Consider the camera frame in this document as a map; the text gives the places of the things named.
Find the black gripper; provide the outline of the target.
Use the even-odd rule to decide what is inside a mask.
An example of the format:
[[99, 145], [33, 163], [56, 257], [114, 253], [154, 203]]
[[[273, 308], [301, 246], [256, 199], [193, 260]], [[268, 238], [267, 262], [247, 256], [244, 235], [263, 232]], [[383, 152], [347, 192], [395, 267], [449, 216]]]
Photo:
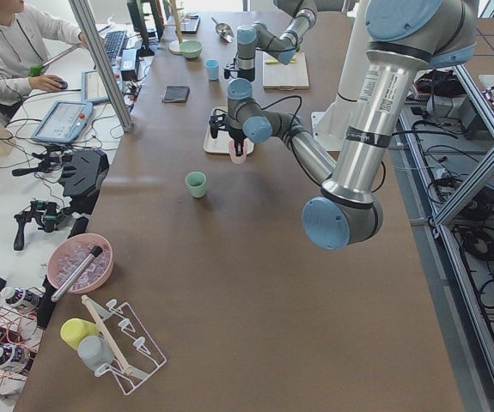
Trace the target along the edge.
[[238, 154], [238, 156], [243, 156], [245, 154], [244, 141], [247, 139], [247, 136], [243, 132], [242, 128], [237, 129], [235, 127], [229, 127], [229, 136], [234, 140], [231, 142], [232, 153], [234, 155]]
[[255, 80], [255, 69], [236, 69], [235, 73], [237, 78], [246, 79], [249, 82]]

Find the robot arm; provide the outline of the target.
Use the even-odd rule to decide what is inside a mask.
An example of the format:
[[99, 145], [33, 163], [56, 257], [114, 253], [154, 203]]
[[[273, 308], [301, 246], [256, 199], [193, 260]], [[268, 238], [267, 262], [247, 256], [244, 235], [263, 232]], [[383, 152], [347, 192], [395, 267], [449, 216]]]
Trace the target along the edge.
[[267, 111], [253, 98], [256, 51], [280, 63], [293, 57], [327, 1], [280, 1], [291, 17], [280, 35], [260, 23], [237, 31], [238, 76], [228, 85], [223, 127], [235, 152], [243, 143], [281, 139], [320, 196], [303, 208], [302, 225], [318, 247], [337, 250], [373, 237], [383, 213], [372, 186], [416, 74], [451, 67], [474, 54], [478, 5], [474, 1], [365, 1], [355, 24], [368, 35], [368, 68], [338, 157], [330, 156], [294, 114]]
[[274, 1], [273, 3], [292, 20], [280, 35], [272, 33], [266, 24], [260, 21], [237, 28], [237, 52], [233, 69], [239, 78], [250, 82], [255, 80], [257, 51], [267, 53], [281, 64], [289, 64], [304, 34], [317, 21], [318, 6], [315, 1]]

